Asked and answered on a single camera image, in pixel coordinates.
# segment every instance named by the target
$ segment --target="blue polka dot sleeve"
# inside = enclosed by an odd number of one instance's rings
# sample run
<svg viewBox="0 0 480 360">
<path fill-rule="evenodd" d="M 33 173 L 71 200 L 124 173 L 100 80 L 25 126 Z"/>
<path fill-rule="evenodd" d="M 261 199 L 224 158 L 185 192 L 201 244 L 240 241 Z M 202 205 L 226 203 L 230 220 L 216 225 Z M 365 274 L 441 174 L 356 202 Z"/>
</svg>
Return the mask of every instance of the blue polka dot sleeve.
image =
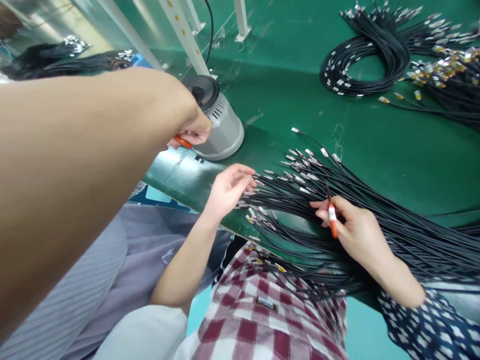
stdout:
<svg viewBox="0 0 480 360">
<path fill-rule="evenodd" d="M 388 337 L 414 360 L 480 359 L 480 326 L 458 314 L 437 291 L 425 292 L 417 308 L 401 306 L 381 292 Z"/>
</svg>

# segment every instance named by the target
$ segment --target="plaid shirt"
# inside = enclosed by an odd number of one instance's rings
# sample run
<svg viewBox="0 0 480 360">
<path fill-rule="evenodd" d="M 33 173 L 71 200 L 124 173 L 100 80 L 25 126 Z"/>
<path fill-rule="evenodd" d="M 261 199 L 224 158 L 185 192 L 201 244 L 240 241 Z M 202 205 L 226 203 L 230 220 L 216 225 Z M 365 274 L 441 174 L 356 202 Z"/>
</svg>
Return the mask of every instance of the plaid shirt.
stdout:
<svg viewBox="0 0 480 360">
<path fill-rule="evenodd" d="M 253 258 L 247 244 L 225 269 L 193 359 L 348 359 L 346 299 L 301 301 Z"/>
</svg>

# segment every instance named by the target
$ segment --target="hand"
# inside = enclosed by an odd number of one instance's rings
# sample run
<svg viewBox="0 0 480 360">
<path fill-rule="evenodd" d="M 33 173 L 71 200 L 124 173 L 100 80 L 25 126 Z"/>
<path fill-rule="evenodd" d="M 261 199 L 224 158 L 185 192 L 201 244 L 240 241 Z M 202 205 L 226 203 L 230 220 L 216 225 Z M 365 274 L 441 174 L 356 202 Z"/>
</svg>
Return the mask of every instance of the hand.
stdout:
<svg viewBox="0 0 480 360">
<path fill-rule="evenodd" d="M 196 116 L 183 125 L 178 134 L 191 145 L 199 145 L 207 141 L 211 132 L 212 121 L 206 117 L 199 106 L 196 105 Z M 180 144 L 172 139 L 168 142 L 167 146 L 176 150 L 180 147 Z"/>
<path fill-rule="evenodd" d="M 252 177 L 253 174 L 255 170 L 238 163 L 219 173 L 211 187 L 203 215 L 220 223 L 233 210 L 242 194 L 245 191 L 253 191 L 257 186 Z"/>
<path fill-rule="evenodd" d="M 345 218 L 345 224 L 336 221 L 338 239 L 345 251 L 362 265 L 369 273 L 386 262 L 395 261 L 395 255 L 385 239 L 375 215 L 367 210 L 352 205 L 343 197 L 331 198 L 338 215 Z M 318 209 L 316 215 L 323 220 L 324 228 L 330 226 L 328 200 L 310 203 Z"/>
</svg>

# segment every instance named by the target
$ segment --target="metal frame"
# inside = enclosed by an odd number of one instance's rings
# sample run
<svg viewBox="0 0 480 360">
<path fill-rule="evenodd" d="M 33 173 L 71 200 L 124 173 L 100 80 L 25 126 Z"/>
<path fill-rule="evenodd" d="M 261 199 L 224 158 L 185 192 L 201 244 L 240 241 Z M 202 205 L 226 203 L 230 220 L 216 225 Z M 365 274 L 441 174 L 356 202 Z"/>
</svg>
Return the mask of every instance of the metal frame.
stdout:
<svg viewBox="0 0 480 360">
<path fill-rule="evenodd" d="M 245 9 L 245 0 L 233 0 L 235 5 L 236 22 L 238 24 L 238 35 L 235 36 L 237 43 L 242 43 L 252 30 L 247 24 L 247 10 Z"/>
<path fill-rule="evenodd" d="M 190 21 L 190 25 L 192 27 L 192 35 L 197 36 L 199 32 L 202 31 L 202 29 L 205 27 L 206 23 L 205 22 L 200 22 L 199 16 L 197 15 L 197 12 L 195 11 L 194 3 L 192 0 L 181 0 L 183 9 L 186 12 L 186 16 L 188 17 L 188 20 Z"/>
<path fill-rule="evenodd" d="M 170 21 L 176 36 L 181 42 L 183 49 L 185 50 L 190 62 L 198 75 L 211 76 L 207 64 L 202 56 L 202 53 L 195 41 L 194 35 L 190 31 L 187 18 L 180 7 L 177 0 L 159 0 L 163 11 Z"/>
<path fill-rule="evenodd" d="M 121 32 L 136 48 L 140 55 L 151 65 L 152 68 L 161 71 L 168 68 L 168 66 L 162 66 L 160 61 L 157 60 L 155 55 L 150 51 L 147 44 L 135 31 L 133 26 L 129 23 L 123 12 L 119 9 L 119 7 L 115 4 L 113 0 L 98 0 L 98 3 L 111 17 L 115 24 L 120 28 Z"/>
</svg>

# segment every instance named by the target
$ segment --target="orange pen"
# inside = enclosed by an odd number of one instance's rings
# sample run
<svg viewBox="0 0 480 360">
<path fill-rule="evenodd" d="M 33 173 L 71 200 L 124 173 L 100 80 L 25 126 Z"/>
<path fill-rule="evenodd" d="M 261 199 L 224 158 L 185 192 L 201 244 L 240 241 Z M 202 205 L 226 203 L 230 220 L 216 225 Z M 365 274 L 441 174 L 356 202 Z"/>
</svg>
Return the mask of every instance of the orange pen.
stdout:
<svg viewBox="0 0 480 360">
<path fill-rule="evenodd" d="M 175 140 L 177 143 L 179 143 L 181 146 L 187 149 L 193 148 L 192 144 L 190 144 L 187 140 L 184 140 L 180 137 L 180 135 L 175 135 L 173 137 L 173 140 Z"/>
<path fill-rule="evenodd" d="M 328 199 L 328 219 L 330 220 L 331 236 L 334 239 L 338 238 L 337 234 L 337 215 L 335 214 L 335 206 L 332 202 L 332 197 L 330 195 L 329 184 L 325 182 L 326 185 L 326 198 Z"/>
</svg>

